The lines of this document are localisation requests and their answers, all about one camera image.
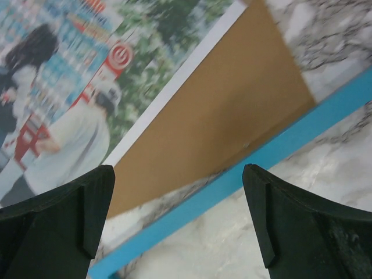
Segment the blue picture frame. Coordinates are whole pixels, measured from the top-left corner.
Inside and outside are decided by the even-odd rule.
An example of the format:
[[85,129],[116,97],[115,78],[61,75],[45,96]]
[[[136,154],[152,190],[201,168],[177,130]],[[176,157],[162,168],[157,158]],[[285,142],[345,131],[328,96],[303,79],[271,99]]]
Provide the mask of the blue picture frame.
[[242,187],[243,168],[247,163],[271,168],[369,101],[371,69],[357,75],[295,124],[135,234],[93,265],[88,274],[92,278],[113,278],[115,272],[126,264],[239,190]]

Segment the colourful printed photo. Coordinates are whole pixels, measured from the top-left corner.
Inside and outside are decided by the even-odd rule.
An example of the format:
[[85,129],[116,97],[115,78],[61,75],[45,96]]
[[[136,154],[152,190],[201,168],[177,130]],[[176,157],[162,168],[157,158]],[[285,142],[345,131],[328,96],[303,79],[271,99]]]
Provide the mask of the colourful printed photo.
[[242,15],[242,1],[2,1],[1,206],[134,143]]

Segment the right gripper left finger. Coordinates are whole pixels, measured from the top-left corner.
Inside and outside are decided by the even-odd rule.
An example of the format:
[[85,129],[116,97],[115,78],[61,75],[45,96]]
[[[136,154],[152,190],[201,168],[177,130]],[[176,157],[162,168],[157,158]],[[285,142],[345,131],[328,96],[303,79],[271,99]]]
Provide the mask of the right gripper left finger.
[[115,186],[110,165],[1,209],[1,278],[86,278]]

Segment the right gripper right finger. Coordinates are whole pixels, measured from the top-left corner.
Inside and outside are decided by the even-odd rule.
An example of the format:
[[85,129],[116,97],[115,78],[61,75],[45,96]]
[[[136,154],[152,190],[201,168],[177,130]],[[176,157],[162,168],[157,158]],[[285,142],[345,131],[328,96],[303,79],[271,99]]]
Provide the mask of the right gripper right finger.
[[320,197],[256,164],[242,182],[270,278],[371,278],[371,213]]

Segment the brown backing board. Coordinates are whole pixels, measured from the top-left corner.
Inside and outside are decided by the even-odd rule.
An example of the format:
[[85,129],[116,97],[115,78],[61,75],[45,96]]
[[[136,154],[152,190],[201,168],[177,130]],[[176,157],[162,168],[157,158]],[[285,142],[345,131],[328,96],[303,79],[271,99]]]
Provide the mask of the brown backing board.
[[315,104],[267,5],[250,1],[107,158],[116,173],[109,217],[236,164]]

